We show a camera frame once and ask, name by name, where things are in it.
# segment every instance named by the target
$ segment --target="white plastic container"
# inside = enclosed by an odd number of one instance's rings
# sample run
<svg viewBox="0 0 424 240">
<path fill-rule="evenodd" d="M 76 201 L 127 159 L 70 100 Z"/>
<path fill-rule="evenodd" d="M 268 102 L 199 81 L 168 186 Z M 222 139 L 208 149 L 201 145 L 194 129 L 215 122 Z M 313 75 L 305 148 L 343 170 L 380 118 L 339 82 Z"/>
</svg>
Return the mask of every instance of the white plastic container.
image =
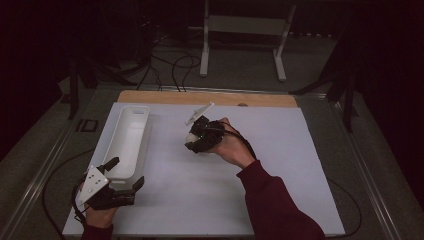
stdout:
<svg viewBox="0 0 424 240">
<path fill-rule="evenodd" d="M 151 124 L 150 109 L 145 106 L 128 105 L 121 109 L 103 164 L 114 157 L 119 163 L 105 176 L 116 190 L 131 189 L 143 176 Z"/>
</svg>

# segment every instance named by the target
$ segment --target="robotic hand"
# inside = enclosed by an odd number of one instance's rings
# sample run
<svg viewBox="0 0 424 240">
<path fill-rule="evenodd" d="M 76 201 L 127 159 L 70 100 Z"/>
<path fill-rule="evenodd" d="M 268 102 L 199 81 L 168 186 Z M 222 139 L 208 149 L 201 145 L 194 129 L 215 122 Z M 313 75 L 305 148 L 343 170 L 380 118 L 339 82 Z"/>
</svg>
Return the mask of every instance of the robotic hand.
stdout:
<svg viewBox="0 0 424 240">
<path fill-rule="evenodd" d="M 105 165 L 99 167 L 91 166 L 86 174 L 78 181 L 72 192 L 72 205 L 75 214 L 81 222 L 85 222 L 85 217 L 78 209 L 75 203 L 75 198 L 79 186 L 84 183 L 81 189 L 79 204 L 88 204 L 94 210 L 105 210 L 115 207 L 134 205 L 136 192 L 144 185 L 144 177 L 138 179 L 132 189 L 115 190 L 110 188 L 110 181 L 103 174 L 105 171 L 110 171 L 119 163 L 119 158 L 115 157 Z"/>
</svg>

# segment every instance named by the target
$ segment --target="maroon sleeve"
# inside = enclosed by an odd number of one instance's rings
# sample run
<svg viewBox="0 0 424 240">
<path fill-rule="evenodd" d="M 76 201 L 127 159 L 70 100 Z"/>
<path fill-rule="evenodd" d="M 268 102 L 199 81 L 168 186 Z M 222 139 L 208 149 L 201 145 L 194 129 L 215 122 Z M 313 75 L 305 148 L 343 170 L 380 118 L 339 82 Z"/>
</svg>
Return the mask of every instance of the maroon sleeve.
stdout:
<svg viewBox="0 0 424 240">
<path fill-rule="evenodd" d="M 81 240 L 110 240 L 112 239 L 113 225 L 108 228 L 98 228 L 84 224 Z"/>
<path fill-rule="evenodd" d="M 325 239 L 319 225 L 296 207 L 283 180 L 270 176 L 260 161 L 237 176 L 246 190 L 246 206 L 257 240 Z"/>
</svg>

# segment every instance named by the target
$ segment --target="white paper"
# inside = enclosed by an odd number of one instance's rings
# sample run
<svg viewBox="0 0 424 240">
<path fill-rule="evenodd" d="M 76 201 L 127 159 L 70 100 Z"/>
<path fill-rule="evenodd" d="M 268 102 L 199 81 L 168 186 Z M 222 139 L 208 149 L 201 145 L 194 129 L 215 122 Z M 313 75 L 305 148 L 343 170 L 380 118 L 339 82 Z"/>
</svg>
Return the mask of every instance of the white paper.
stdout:
<svg viewBox="0 0 424 240">
<path fill-rule="evenodd" d="M 104 158 L 120 109 L 115 103 L 90 164 Z M 133 206 L 121 207 L 114 234 L 154 236 L 253 235 L 244 202 L 240 169 L 214 154 L 185 146 L 185 121 L 200 105 L 139 104 L 150 108 L 153 127 L 144 166 L 145 185 Z M 344 234 L 334 199 L 299 108 L 214 106 L 209 120 L 228 117 L 251 143 L 271 175 L 280 176 L 298 208 L 325 234 Z M 82 233 L 71 211 L 63 231 Z"/>
</svg>

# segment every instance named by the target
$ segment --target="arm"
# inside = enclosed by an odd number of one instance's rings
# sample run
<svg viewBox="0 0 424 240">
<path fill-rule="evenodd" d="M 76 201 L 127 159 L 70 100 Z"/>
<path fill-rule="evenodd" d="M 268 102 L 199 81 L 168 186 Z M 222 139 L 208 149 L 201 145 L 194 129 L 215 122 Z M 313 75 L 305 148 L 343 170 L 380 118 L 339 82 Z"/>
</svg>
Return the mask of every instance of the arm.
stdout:
<svg viewBox="0 0 424 240">
<path fill-rule="evenodd" d="M 220 121 L 226 130 L 236 132 L 227 118 Z M 243 169 L 237 176 L 246 190 L 246 206 L 256 239 L 325 239 L 318 224 L 296 207 L 283 180 L 270 176 L 237 137 L 225 135 L 210 152 Z"/>
<path fill-rule="evenodd" d="M 237 176 L 246 189 L 246 206 L 256 239 L 325 239 L 318 224 L 296 207 L 283 180 L 270 176 L 260 161 Z"/>
<path fill-rule="evenodd" d="M 81 240 L 110 240 L 112 239 L 113 225 L 108 228 L 98 228 L 84 224 Z"/>
</svg>

